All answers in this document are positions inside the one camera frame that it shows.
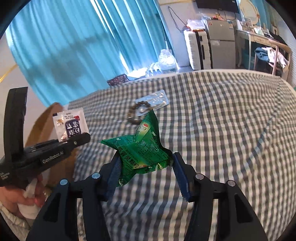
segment white suitcase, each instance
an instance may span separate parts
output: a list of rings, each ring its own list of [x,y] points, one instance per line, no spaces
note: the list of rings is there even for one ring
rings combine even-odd
[[[185,31],[184,36],[192,69],[211,69],[211,55],[207,33],[205,31]]]

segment plastic bag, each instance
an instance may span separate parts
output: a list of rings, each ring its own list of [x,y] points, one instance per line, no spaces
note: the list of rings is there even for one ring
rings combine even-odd
[[[188,19],[187,20],[187,27],[189,27],[191,29],[191,31],[205,30],[205,24],[203,23],[202,20]]]
[[[156,63],[152,63],[151,65],[148,66],[145,76],[151,77],[151,76],[158,75],[158,74],[161,74],[161,71],[159,69],[158,62],[156,62]]]
[[[161,73],[163,74],[177,71],[176,59],[169,49],[162,49],[160,51],[158,65],[161,69]]]
[[[114,137],[101,143],[120,154],[122,170],[118,186],[128,183],[135,174],[154,172],[172,164],[173,153],[161,145],[153,110],[146,115],[134,135]]]

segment white table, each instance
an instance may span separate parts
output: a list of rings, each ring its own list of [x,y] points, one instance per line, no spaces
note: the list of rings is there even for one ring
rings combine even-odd
[[[249,70],[251,69],[251,56],[252,56],[252,48],[251,48],[251,43],[258,43],[258,44],[262,44],[262,45],[266,45],[272,48],[276,48],[275,44],[272,44],[269,42],[269,38],[259,35],[259,34],[255,34],[255,33],[251,33],[251,32],[247,32],[247,31],[243,31],[243,30],[237,30],[237,35],[242,38],[242,39],[246,39],[249,40]],[[242,47],[240,45],[240,43],[237,43],[238,45],[238,50],[239,50],[239,63],[238,63],[238,67],[241,66],[242,64]]]

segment bed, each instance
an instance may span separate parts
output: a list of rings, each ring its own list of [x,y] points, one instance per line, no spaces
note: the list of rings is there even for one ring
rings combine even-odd
[[[134,100],[164,89],[170,104],[155,111],[161,142],[196,172],[239,184],[270,241],[296,213],[296,93],[279,77],[253,71],[198,71],[129,82],[73,101],[91,134],[79,149],[74,179],[99,171],[115,150],[102,139],[133,134]],[[217,216],[214,202],[210,239]],[[171,168],[136,175],[103,203],[111,240],[183,240],[192,204],[181,196]],[[82,201],[78,231],[85,239]]]

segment gold trim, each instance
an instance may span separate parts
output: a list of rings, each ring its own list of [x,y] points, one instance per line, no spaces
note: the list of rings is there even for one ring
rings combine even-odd
[[[4,80],[4,78],[6,77],[6,76],[8,76],[9,75],[9,73],[11,72],[11,71],[13,71],[15,68],[17,67],[17,64],[15,64],[14,66],[12,66],[1,78],[0,78],[0,83]]]
[[[159,5],[168,5],[168,4],[173,4],[173,3],[179,3],[179,2],[195,2],[195,0],[172,0],[172,2],[168,2],[168,3],[160,3]]]

